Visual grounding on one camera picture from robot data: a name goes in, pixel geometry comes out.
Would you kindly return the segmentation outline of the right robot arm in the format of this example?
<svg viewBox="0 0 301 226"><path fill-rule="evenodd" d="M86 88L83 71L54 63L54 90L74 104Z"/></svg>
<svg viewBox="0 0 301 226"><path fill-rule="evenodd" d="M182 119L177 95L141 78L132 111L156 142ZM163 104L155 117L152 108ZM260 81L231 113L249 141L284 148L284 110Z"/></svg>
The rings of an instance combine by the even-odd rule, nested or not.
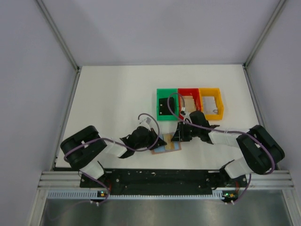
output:
<svg viewBox="0 0 301 226"><path fill-rule="evenodd" d="M178 122L171 141L189 142L198 137L208 144L240 149L243 157L220 168L219 179L224 186L231 186L242 175L269 174L285 157L283 149L261 125L255 125L245 131L227 130L219 125L211 125L201 111L183 112L183 117L184 119Z"/></svg>

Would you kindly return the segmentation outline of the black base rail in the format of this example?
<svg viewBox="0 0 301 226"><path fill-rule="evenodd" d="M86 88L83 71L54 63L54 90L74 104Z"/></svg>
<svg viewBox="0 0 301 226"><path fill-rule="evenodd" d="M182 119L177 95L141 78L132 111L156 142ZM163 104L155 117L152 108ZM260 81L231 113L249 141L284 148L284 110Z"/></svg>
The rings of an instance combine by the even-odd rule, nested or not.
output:
<svg viewBox="0 0 301 226"><path fill-rule="evenodd" d="M106 169L99 181L112 195L203 195L237 185L219 171L191 169Z"/></svg>

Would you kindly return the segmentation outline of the green plastic bin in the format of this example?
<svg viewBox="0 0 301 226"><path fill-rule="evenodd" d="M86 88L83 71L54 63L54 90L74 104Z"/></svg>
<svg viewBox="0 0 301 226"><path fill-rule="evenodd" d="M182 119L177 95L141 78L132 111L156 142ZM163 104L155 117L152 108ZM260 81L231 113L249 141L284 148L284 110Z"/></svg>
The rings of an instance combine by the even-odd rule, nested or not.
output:
<svg viewBox="0 0 301 226"><path fill-rule="evenodd" d="M178 89L157 89L157 120L177 121L178 119L170 112L179 115Z"/></svg>

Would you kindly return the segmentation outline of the silver cards stack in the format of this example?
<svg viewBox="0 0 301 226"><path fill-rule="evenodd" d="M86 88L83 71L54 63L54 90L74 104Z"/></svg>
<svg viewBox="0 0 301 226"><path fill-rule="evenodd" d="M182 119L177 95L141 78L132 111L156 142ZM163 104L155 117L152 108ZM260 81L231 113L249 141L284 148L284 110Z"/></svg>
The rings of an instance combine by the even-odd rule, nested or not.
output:
<svg viewBox="0 0 301 226"><path fill-rule="evenodd" d="M203 96L203 112L204 114L217 115L218 107L213 96Z"/></svg>

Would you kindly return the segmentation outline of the yellow plastic bin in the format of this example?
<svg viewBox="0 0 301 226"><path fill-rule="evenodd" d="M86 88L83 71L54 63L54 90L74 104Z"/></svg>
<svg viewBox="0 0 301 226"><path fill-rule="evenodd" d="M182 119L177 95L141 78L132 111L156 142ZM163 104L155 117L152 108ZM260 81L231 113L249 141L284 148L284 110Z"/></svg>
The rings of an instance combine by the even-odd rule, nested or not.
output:
<svg viewBox="0 0 301 226"><path fill-rule="evenodd" d="M202 112L209 121L223 119L224 106L219 88L199 88Z"/></svg>

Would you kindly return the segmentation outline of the gold cards stack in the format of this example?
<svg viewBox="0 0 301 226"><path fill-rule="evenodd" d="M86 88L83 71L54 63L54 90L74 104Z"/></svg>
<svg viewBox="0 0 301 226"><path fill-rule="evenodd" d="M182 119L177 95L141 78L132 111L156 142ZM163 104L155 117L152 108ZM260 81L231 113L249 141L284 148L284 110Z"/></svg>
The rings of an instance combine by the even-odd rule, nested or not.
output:
<svg viewBox="0 0 301 226"><path fill-rule="evenodd" d="M196 104L193 96L183 96L185 102L185 110L188 112L194 112L196 110Z"/></svg>

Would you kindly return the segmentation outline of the brown leather card holder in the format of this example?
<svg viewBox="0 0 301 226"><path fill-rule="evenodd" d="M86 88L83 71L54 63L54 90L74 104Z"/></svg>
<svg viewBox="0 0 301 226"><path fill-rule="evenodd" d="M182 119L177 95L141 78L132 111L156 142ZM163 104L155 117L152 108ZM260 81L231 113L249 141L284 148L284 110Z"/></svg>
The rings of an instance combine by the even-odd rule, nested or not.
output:
<svg viewBox="0 0 301 226"><path fill-rule="evenodd" d="M151 151L152 154L162 154L162 153L169 153L174 151L180 151L182 149L180 142L173 142L171 141L172 137L174 136L174 133L166 133L160 135L160 138L166 142L166 145L160 146L156 149L153 149Z"/></svg>

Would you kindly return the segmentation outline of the black cards stack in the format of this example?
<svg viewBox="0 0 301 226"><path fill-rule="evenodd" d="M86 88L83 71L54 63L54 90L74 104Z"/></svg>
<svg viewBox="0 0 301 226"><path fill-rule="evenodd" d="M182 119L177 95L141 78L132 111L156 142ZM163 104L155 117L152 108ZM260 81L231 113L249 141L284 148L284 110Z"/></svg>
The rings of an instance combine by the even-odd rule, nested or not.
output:
<svg viewBox="0 0 301 226"><path fill-rule="evenodd" d="M172 115L170 110L172 110L173 113L176 111L176 102L173 97L170 97L169 99L166 98L160 98L158 100L158 114L159 116L167 116Z"/></svg>

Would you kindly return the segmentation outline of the red plastic bin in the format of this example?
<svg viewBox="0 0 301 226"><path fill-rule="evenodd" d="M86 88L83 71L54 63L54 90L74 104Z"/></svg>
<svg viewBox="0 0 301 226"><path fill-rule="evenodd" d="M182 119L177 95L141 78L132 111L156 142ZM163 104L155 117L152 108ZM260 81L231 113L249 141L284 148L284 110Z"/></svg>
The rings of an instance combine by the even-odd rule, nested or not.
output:
<svg viewBox="0 0 301 226"><path fill-rule="evenodd" d="M196 110L202 111L202 103L198 88L179 88L178 93L184 98L185 110L187 112L194 112Z"/></svg>

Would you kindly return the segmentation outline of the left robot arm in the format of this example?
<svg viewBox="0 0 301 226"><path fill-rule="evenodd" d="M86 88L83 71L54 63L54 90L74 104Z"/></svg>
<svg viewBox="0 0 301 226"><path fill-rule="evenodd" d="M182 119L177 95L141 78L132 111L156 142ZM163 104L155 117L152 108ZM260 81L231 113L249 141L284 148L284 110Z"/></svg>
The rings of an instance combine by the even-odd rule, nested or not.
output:
<svg viewBox="0 0 301 226"><path fill-rule="evenodd" d="M127 159L136 152L154 150L167 145L159 136L159 132L151 127L151 121L152 118L146 117L131 134L120 138L119 142L100 137L95 126L87 126L60 144L64 160L73 170L89 175L90 181L95 186L103 186L107 176L99 162L101 153Z"/></svg>

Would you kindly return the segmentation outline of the aluminium frame profile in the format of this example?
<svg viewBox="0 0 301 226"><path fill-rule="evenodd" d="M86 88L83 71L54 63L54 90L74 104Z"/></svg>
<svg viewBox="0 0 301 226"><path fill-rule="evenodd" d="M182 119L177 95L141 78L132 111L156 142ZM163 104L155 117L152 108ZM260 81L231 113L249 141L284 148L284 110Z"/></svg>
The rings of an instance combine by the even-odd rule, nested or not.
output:
<svg viewBox="0 0 301 226"><path fill-rule="evenodd" d="M76 63L76 60L74 59L67 43L65 42L61 32L59 31L59 29L58 29L54 19L52 18L47 6L45 5L44 1L43 0L35 0L34 2L37 4L41 14L45 18L45 20L50 28L50 31L54 35L54 38L57 41L58 45L60 46L61 50L63 51L65 57L67 58L67 60L69 61L69 63L73 67L73 69L77 72L80 69L80 66Z"/></svg>

